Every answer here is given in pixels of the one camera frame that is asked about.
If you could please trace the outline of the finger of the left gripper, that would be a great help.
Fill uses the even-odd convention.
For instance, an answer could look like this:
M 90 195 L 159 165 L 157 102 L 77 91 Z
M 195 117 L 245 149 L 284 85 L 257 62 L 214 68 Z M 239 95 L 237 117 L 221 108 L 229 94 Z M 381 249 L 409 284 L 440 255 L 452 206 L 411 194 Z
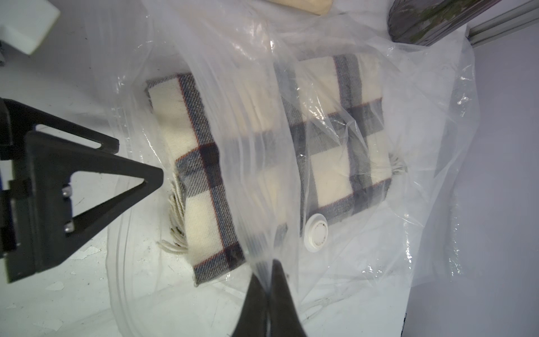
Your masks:
M 29 132 L 4 146 L 4 264 L 9 283 L 59 266 L 164 182 L 158 167 Z
M 1 159 L 18 160 L 24 157 L 25 136 L 44 125 L 59 131 L 98 143 L 98 150 L 116 154 L 119 141 L 116 138 L 50 115 L 36 108 L 11 99 L 1 99 Z

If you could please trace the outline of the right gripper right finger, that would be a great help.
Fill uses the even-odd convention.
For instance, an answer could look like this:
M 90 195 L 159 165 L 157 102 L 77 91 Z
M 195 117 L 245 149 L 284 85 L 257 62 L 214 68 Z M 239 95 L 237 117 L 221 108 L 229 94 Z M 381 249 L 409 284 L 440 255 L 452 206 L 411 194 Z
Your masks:
M 282 263 L 273 260 L 268 294 L 269 335 L 271 337 L 306 337 L 289 289 Z

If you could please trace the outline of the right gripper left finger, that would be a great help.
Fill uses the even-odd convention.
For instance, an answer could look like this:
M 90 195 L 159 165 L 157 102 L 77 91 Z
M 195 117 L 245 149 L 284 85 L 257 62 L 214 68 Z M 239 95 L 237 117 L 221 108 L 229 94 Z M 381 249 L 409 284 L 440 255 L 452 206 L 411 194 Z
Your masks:
M 264 337 L 268 332 L 268 296 L 256 275 L 251 276 L 232 337 Z

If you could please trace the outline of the clear plastic vacuum bag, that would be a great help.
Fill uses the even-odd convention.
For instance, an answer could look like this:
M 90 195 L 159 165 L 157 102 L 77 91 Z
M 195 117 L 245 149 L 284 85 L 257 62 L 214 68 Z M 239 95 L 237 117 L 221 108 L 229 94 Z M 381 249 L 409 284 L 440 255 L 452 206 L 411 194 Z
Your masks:
M 164 182 L 108 231 L 122 336 L 232 331 L 282 263 L 302 320 L 463 268 L 451 191 L 479 123 L 463 29 L 393 42 L 360 13 L 267 1 L 90 1 L 98 92 Z M 303 242 L 313 214 L 328 240 Z

